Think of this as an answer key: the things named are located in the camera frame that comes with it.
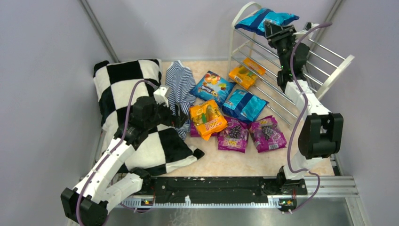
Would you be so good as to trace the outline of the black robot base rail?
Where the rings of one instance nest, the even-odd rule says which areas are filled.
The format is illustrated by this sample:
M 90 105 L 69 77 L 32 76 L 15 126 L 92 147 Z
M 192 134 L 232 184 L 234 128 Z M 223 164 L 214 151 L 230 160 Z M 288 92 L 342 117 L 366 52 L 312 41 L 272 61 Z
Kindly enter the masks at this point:
M 284 180 L 276 177 L 152 177 L 138 197 L 155 198 L 156 204 L 267 203 L 271 195 L 295 197 L 308 193 L 305 180 Z

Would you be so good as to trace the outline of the blue Slendy candy bag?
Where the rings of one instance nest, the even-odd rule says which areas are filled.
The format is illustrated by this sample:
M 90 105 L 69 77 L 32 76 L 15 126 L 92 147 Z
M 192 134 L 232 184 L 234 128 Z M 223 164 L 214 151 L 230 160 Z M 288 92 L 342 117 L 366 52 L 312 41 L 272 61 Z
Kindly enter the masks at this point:
M 218 74 L 208 71 L 190 93 L 205 101 L 213 99 L 219 107 L 222 107 L 235 85 L 235 82 L 227 81 Z

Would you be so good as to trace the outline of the blue candy bag front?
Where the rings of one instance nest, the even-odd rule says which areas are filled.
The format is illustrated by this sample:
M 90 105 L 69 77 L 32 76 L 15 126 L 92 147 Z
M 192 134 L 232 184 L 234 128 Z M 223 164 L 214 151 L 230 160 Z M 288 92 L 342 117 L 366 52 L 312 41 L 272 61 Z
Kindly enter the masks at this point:
M 265 35 L 264 22 L 271 22 L 278 26 L 286 26 L 295 20 L 299 20 L 299 16 L 290 13 L 277 13 L 269 8 L 261 8 L 253 15 L 240 20 L 235 26 L 235 29 L 244 29 L 249 32 L 254 32 L 257 35 Z

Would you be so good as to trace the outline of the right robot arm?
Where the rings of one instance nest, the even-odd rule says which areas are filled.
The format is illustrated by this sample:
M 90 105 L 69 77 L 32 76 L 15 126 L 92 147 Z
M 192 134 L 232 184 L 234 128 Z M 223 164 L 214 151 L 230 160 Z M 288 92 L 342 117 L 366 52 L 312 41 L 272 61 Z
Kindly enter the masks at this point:
M 277 50 L 281 65 L 277 84 L 300 110 L 287 146 L 287 164 L 280 168 L 275 181 L 265 185 L 266 194 L 306 194 L 304 176 L 315 164 L 340 150 L 343 116 L 322 106 L 303 73 L 310 51 L 303 39 L 331 25 L 332 22 L 324 22 L 309 27 L 297 38 L 292 25 L 264 22 L 265 37 Z

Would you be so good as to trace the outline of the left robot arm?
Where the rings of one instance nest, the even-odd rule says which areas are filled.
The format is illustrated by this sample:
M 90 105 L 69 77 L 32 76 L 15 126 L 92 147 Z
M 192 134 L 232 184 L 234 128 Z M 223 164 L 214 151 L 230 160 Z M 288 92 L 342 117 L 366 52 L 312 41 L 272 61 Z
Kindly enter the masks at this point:
M 103 226 L 108 214 L 128 196 L 139 192 L 150 180 L 144 169 L 131 170 L 111 185 L 120 167 L 158 125 L 180 128 L 187 121 L 179 104 L 174 113 L 165 97 L 139 97 L 127 112 L 128 119 L 115 133 L 110 147 L 92 170 L 73 188 L 61 193 L 67 218 L 81 226 Z

